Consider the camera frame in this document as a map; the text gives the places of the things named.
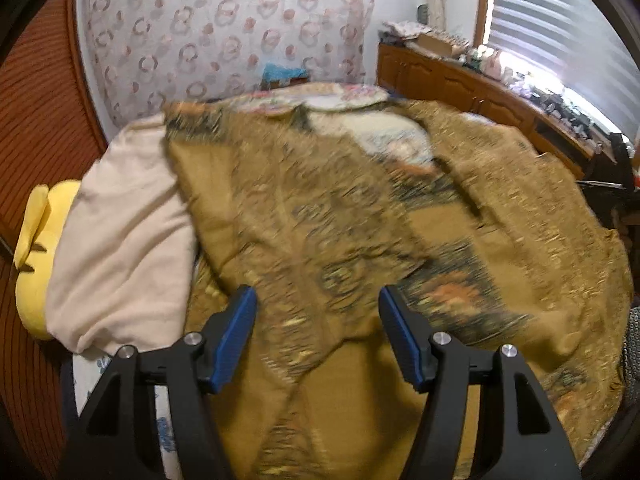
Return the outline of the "gold patterned garment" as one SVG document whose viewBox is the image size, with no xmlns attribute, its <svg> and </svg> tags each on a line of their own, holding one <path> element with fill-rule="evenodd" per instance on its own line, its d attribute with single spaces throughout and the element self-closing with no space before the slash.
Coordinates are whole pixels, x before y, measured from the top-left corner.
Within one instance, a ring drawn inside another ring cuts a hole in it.
<svg viewBox="0 0 640 480">
<path fill-rule="evenodd" d="M 208 404 L 236 478 L 400 475 L 424 397 L 378 317 L 387 284 L 464 344 L 515 344 L 588 460 L 622 400 L 634 284 L 562 162 L 426 101 L 272 115 L 182 103 L 165 127 L 203 252 L 189 322 L 242 284 L 259 301 Z"/>
</svg>

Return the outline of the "blue floral bed sheet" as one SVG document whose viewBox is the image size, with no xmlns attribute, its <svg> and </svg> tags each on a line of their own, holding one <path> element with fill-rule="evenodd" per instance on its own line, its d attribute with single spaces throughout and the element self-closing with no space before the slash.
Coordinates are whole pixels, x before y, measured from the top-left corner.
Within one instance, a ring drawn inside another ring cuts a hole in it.
<svg viewBox="0 0 640 480">
<path fill-rule="evenodd" d="M 144 382 L 140 358 L 131 346 L 119 356 L 93 349 L 72 357 L 65 390 L 74 422 L 65 459 L 85 453 L 112 474 L 117 467 L 109 460 L 123 458 L 145 479 L 180 479 L 168 389 Z"/>
</svg>

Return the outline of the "beige folded cloth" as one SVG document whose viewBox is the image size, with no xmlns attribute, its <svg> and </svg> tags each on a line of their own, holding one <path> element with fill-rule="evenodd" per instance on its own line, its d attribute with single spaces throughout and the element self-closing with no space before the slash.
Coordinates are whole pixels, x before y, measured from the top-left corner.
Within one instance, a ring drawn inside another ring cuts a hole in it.
<svg viewBox="0 0 640 480">
<path fill-rule="evenodd" d="M 163 115 L 130 122 L 81 179 L 54 255 L 47 331 L 77 354 L 170 346 L 186 322 L 195 253 Z"/>
</svg>

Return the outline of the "pink kettle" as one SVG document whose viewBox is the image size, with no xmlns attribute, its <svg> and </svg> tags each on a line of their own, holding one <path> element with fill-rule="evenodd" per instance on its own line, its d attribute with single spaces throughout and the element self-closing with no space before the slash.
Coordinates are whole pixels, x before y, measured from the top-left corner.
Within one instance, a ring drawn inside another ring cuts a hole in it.
<svg viewBox="0 0 640 480">
<path fill-rule="evenodd" d="M 485 55 L 480 63 L 482 73 L 495 81 L 502 81 L 502 51 L 500 49 L 493 50 L 491 54 Z"/>
</svg>

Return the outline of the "window zebra blind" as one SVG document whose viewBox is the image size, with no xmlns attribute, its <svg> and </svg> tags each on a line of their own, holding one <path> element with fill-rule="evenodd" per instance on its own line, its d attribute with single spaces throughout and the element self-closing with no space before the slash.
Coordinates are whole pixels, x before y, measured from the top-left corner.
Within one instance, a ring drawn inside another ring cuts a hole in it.
<svg viewBox="0 0 640 480">
<path fill-rule="evenodd" d="M 631 142 L 639 134 L 639 69 L 591 0 L 490 0 L 488 44 L 545 68 Z"/>
</svg>

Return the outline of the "cardboard box on cabinet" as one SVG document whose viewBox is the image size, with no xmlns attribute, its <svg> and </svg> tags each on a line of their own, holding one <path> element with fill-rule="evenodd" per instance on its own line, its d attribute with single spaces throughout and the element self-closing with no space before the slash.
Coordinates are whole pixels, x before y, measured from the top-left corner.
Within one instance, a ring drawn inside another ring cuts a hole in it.
<svg viewBox="0 0 640 480">
<path fill-rule="evenodd" d="M 421 34 L 416 44 L 442 58 L 457 58 L 469 49 L 469 41 L 447 34 Z"/>
</svg>

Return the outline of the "wooden sideboard cabinet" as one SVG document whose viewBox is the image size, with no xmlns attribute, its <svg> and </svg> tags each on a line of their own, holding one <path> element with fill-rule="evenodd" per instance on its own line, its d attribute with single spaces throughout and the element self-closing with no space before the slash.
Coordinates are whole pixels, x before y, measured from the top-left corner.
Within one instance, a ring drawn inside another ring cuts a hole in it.
<svg viewBox="0 0 640 480">
<path fill-rule="evenodd" d="M 439 101 L 518 128 L 536 151 L 556 156 L 578 178 L 604 174 L 615 164 L 605 151 L 579 142 L 562 122 L 495 82 L 467 68 L 408 48 L 378 46 L 378 84 L 409 100 Z"/>
</svg>

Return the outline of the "yellow plush toy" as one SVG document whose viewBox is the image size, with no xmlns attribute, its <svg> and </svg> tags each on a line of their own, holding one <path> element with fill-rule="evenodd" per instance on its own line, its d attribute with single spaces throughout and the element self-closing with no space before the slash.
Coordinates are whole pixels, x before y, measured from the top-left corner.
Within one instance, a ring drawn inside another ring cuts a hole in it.
<svg viewBox="0 0 640 480">
<path fill-rule="evenodd" d="M 40 184 L 32 189 L 26 203 L 13 257 L 17 270 L 15 305 L 23 326 L 37 340 L 52 338 L 46 327 L 44 302 L 54 254 L 79 188 L 79 180 Z"/>
</svg>

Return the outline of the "floral folded cloth pile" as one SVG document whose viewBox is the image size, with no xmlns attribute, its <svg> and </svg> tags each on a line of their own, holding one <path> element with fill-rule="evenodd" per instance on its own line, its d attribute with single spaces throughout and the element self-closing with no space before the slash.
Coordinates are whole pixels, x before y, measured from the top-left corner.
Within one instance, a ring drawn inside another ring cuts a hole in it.
<svg viewBox="0 0 640 480">
<path fill-rule="evenodd" d="M 433 31 L 430 26 L 413 21 L 385 21 L 383 26 L 391 35 L 404 41 L 415 40 L 421 35 L 427 35 Z"/>
</svg>

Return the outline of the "pink floral blanket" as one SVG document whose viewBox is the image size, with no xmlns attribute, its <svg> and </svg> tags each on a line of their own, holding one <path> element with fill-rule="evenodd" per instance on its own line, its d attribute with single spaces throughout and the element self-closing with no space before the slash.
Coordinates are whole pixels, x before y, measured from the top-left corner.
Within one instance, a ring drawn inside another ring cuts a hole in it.
<svg viewBox="0 0 640 480">
<path fill-rule="evenodd" d="M 308 82 L 297 86 L 245 93 L 220 101 L 243 112 L 267 115 L 284 114 L 295 107 L 321 113 L 341 113 L 361 110 L 384 103 L 390 94 L 370 84 L 338 84 L 337 82 Z"/>
</svg>

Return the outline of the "blue item on box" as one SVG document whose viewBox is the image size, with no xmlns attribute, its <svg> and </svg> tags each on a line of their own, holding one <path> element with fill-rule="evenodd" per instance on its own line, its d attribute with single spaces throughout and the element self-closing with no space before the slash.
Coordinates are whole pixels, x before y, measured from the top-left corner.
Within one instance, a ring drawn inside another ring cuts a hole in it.
<svg viewBox="0 0 640 480">
<path fill-rule="evenodd" d="M 309 74 L 303 68 L 284 67 L 276 64 L 267 64 L 262 72 L 260 88 L 264 91 L 298 86 L 310 81 Z"/>
</svg>

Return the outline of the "pink circle patterned curtain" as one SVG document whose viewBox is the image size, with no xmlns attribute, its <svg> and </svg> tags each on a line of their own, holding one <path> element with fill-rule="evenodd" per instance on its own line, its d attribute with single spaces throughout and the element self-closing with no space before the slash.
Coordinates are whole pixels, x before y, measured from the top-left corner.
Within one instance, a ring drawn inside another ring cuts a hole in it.
<svg viewBox="0 0 640 480">
<path fill-rule="evenodd" d="M 268 65 L 363 78 L 375 0 L 80 0 L 89 62 L 116 126 L 172 101 L 237 96 Z"/>
</svg>

